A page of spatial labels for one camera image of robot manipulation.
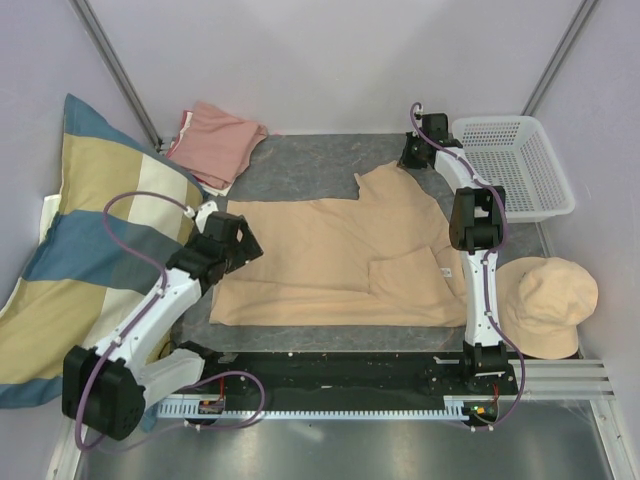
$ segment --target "folded pink cloth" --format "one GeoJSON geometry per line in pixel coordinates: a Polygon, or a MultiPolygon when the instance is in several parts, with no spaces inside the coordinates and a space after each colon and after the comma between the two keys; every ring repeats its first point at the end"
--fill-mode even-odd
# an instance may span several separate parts
{"type": "Polygon", "coordinates": [[[198,179],[224,189],[247,169],[251,152],[266,137],[263,125],[198,102],[191,125],[170,156],[198,179]]]}

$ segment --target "gray floor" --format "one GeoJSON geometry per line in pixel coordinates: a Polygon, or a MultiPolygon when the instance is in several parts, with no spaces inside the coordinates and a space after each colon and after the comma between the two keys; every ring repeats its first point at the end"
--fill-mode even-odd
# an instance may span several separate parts
{"type": "MultiPolygon", "coordinates": [[[[274,136],[254,152],[251,167],[231,189],[239,201],[293,201],[317,198],[357,199],[354,173],[397,161],[404,135],[274,136]]],[[[412,172],[425,192],[448,216],[453,194],[433,170],[412,172]]],[[[220,202],[221,209],[226,200],[220,202]]],[[[525,256],[542,256],[533,224],[510,227],[509,243],[499,264],[525,256]]],[[[458,350],[463,329],[420,327],[227,327],[209,324],[211,296],[185,314],[173,330],[180,343],[193,340],[218,351],[458,350]]]]}
{"type": "MultiPolygon", "coordinates": [[[[168,422],[156,426],[164,427],[168,422]]],[[[130,442],[143,438],[136,433],[130,442]]],[[[113,444],[105,442],[107,447],[113,444]]],[[[442,422],[270,420],[232,432],[179,428],[85,478],[163,480],[607,480],[588,403],[523,403],[492,433],[442,422]]]]}

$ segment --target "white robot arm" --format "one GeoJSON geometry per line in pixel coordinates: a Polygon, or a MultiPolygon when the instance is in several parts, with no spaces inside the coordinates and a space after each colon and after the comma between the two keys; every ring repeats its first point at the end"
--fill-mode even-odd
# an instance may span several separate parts
{"type": "MultiPolygon", "coordinates": [[[[458,147],[448,149],[456,155],[464,157],[464,150],[458,147]]],[[[449,184],[453,192],[460,188],[476,189],[477,184],[471,178],[467,169],[450,154],[439,151],[436,154],[434,169],[449,184]]],[[[479,174],[476,178],[482,183],[486,182],[479,174]]],[[[469,345],[480,344],[485,347],[497,346],[501,341],[498,332],[491,326],[485,309],[484,293],[489,292],[489,301],[493,320],[498,326],[498,300],[496,298],[496,263],[498,253],[487,250],[476,250],[473,253],[461,251],[462,268],[464,269],[464,277],[467,284],[467,329],[465,332],[465,341],[469,345]],[[488,281],[484,278],[484,264],[487,262],[489,271],[488,281]]]]}
{"type": "Polygon", "coordinates": [[[244,218],[217,212],[214,202],[198,209],[195,223],[198,231],[167,262],[164,289],[158,281],[93,348],[76,346],[66,355],[62,386],[66,416],[76,419],[80,410],[84,424],[122,440],[148,407],[200,380],[204,360],[195,352],[178,348],[148,365],[147,359],[176,320],[224,274],[263,252],[244,218]],[[96,368],[95,381],[89,382],[96,368]]]}
{"type": "Polygon", "coordinates": [[[455,194],[449,238],[453,248],[460,251],[467,285],[464,375],[503,375],[509,365],[504,338],[497,330],[500,323],[495,272],[497,249],[506,227],[504,188],[491,186],[466,160],[462,144],[449,134],[445,114],[418,112],[415,117],[422,120],[422,127],[414,122],[416,130],[407,133],[398,164],[405,168],[433,168],[455,194]]]}

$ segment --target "striped pillow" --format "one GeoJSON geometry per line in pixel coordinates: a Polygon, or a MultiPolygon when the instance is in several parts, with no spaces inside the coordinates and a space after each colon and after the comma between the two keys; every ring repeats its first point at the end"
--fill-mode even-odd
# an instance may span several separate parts
{"type": "MultiPolygon", "coordinates": [[[[198,182],[183,168],[111,127],[68,95],[64,108],[61,201],[5,308],[0,311],[0,407],[60,395],[62,361],[111,331],[157,280],[153,267],[122,251],[102,225],[102,209],[133,190],[196,208],[198,182]]],[[[109,224],[128,245],[166,262],[192,223],[176,206],[145,196],[116,203],[109,224]]]]}

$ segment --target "white basket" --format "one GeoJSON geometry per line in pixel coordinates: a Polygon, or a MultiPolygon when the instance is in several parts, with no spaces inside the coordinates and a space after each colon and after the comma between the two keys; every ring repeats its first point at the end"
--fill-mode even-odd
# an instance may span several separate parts
{"type": "Polygon", "coordinates": [[[573,211],[567,179],[535,118],[461,118],[452,132],[478,173],[505,188],[509,222],[540,222],[573,211]]]}

